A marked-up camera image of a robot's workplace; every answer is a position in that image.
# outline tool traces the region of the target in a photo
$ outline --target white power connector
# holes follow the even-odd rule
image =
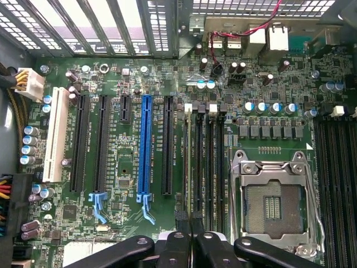
[[[42,102],[44,96],[45,78],[31,68],[18,68],[18,71],[28,71],[26,90],[15,89],[15,92],[32,99],[37,103]]]

